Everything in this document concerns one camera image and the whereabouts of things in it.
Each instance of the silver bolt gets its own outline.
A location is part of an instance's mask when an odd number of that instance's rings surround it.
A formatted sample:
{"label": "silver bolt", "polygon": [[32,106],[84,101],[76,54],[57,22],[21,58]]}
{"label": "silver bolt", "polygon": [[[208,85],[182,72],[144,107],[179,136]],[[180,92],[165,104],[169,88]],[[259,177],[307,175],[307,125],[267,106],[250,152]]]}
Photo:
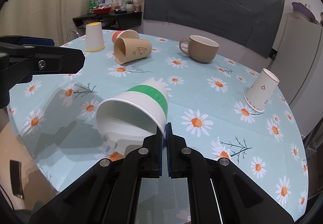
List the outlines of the silver bolt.
{"label": "silver bolt", "polygon": [[142,147],[138,150],[139,154],[145,155],[149,152],[148,148]]}
{"label": "silver bolt", "polygon": [[46,66],[46,62],[45,62],[44,60],[40,60],[40,61],[38,62],[38,68],[39,68],[40,70],[44,69],[44,68],[45,68],[45,66]]}
{"label": "silver bolt", "polygon": [[110,160],[105,158],[100,161],[100,166],[108,166],[108,165],[110,165]]}
{"label": "silver bolt", "polygon": [[220,164],[222,166],[227,166],[229,163],[230,163],[230,160],[227,159],[227,158],[225,158],[225,157],[223,157],[223,158],[220,159]]}
{"label": "silver bolt", "polygon": [[192,150],[191,150],[189,147],[184,147],[184,148],[182,148],[182,153],[183,153],[183,154],[188,155],[188,154],[190,154],[191,152],[192,152]]}

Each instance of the yellow rim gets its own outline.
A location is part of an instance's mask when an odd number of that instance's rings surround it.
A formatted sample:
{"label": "yellow rim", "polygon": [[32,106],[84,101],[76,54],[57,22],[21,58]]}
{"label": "yellow rim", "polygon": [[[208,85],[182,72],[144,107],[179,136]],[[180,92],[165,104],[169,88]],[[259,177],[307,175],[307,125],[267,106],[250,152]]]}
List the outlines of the yellow rim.
{"label": "yellow rim", "polygon": [[101,48],[98,48],[98,49],[94,49],[94,50],[88,50],[88,49],[85,49],[86,52],[96,52],[96,51],[100,51],[102,50],[103,48],[105,47],[105,45]]}
{"label": "yellow rim", "polygon": [[101,23],[89,23],[86,26],[97,25],[97,24],[101,24]]}

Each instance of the green stripe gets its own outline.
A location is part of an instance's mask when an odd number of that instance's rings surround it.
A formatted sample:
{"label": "green stripe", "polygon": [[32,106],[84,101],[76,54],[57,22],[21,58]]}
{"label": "green stripe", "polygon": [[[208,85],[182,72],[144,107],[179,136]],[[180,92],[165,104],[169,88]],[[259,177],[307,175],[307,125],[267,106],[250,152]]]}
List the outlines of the green stripe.
{"label": "green stripe", "polygon": [[151,87],[149,85],[136,85],[130,88],[129,90],[127,90],[126,92],[129,92],[129,91],[139,92],[150,96],[160,105],[160,107],[163,109],[165,113],[165,117],[167,117],[168,106],[167,106],[166,98],[156,88]]}

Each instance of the dark gray fabric backdrop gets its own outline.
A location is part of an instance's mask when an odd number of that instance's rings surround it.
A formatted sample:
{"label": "dark gray fabric backdrop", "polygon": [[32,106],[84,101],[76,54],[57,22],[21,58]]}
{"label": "dark gray fabric backdrop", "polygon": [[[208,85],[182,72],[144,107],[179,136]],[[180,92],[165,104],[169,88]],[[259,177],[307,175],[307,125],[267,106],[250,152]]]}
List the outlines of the dark gray fabric backdrop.
{"label": "dark gray fabric backdrop", "polygon": [[285,0],[145,0],[143,18],[189,26],[267,58]]}

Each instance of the round table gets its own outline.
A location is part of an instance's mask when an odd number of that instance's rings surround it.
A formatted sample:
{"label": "round table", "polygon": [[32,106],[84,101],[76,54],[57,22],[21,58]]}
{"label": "round table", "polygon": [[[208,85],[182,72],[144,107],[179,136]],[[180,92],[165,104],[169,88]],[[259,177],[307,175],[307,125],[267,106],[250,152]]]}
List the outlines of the round table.
{"label": "round table", "polygon": [[[152,44],[148,58],[116,63],[111,36],[105,49],[85,52],[85,37],[65,44],[82,49],[84,68],[77,74],[35,75],[16,85],[8,107],[12,127],[34,162],[57,191],[62,191],[99,159],[122,156],[100,137],[94,114],[98,104],[147,80],[169,93],[168,122],[173,133],[204,157],[227,157],[282,205],[294,218],[305,212],[308,173],[305,150],[292,112],[277,88],[258,114],[243,93],[258,73],[217,55],[197,63],[180,52],[178,42],[140,35]],[[137,221],[185,223],[190,218],[185,179],[144,179]]]}

